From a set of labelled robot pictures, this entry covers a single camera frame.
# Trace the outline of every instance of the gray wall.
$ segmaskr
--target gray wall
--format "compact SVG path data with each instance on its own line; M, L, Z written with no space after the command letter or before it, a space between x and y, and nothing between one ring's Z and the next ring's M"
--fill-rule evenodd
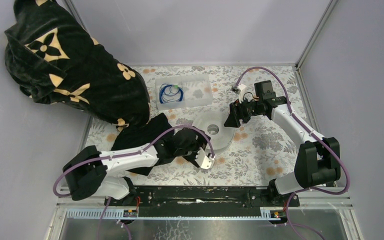
M384 1L340 1L302 68L321 131L338 138L365 239L384 239Z
M14 0L0 0L0 240L40 240L56 206L52 185L77 152L87 116L24 96L4 66Z
M329 0L72 0L132 65L295 63Z

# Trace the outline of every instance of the white spool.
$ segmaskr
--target white spool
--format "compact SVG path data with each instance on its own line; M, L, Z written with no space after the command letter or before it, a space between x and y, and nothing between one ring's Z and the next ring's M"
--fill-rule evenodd
M211 139L210 142L214 148L215 154L221 154L229 149L235 135L235 129L224 127L228 114L219 111L203 112L195 118L192 125L205 132Z

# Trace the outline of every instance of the floral mat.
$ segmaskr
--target floral mat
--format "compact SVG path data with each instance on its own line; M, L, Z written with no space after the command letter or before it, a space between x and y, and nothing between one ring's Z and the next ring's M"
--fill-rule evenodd
M195 117L206 111L228 112L229 104L237 99L232 85L247 69L245 66L157 66L136 67L142 74L151 99L151 116L164 113L172 126L190 125ZM285 85L292 106L307 119L301 95L291 66L270 66ZM213 93L213 103L208 106L178 108L158 111L155 80L172 76L208 74ZM243 84L270 80L277 96L284 96L276 79L268 72L251 70L242 79ZM114 125L93 119L86 146L96 145L99 151L108 151L113 146L118 131ZM120 172L115 176L127 176L135 185L186 185L186 186L266 186L271 179L294 170L297 151L286 133L265 116L255 116L235 132L228 150L216 156L213 168L204 170L178 157L172 163L156 166L148 176Z

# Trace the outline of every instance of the black garment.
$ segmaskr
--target black garment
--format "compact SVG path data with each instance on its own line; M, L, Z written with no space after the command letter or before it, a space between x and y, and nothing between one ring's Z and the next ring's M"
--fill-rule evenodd
M128 127L121 131L118 137L115 139L111 151L143 146L152 142L152 140L157 138L160 134L171 127L172 126L169 124L169 120L167 119L166 115L161 113L160 115L152 118L151 121L149 121L149 123L144 127L137 129L134 127ZM173 137L174 134L174 130L170 131L164 135L162 139ZM130 169L129 172L148 176L151 170L152 167L138 167Z
M120 63L52 0L16 0L5 65L36 103L65 103L118 126L150 119L144 79Z

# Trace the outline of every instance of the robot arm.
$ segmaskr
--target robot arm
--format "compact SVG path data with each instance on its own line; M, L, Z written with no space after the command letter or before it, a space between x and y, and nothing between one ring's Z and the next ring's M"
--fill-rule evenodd
M285 195L338 180L341 177L338 161L308 133L306 128L322 139L339 156L338 141L333 137L326 138L294 113L295 118L302 122L298 123L289 110L286 97L276 96L271 81L255 83L254 87L257 97L253 100L238 99L229 105L230 112L224 126L239 128L240 120L246 124L252 116L263 115L278 124L295 143L298 156L294 172L270 181L268 188L273 192L273 196ZM240 84L232 90L239 96L244 96L245 89L246 86Z
M206 155L206 146L207 141L201 134L184 128L174 136L158 140L152 146L145 144L117 151L98 151L94 145L88 146L65 165L63 171L86 160L101 158L102 160L80 166L65 176L71 198L79 201L91 196L109 196L120 200L134 191L134 186L127 177L111 175L135 168L168 164L176 157L183 157L198 168L210 169L214 158Z

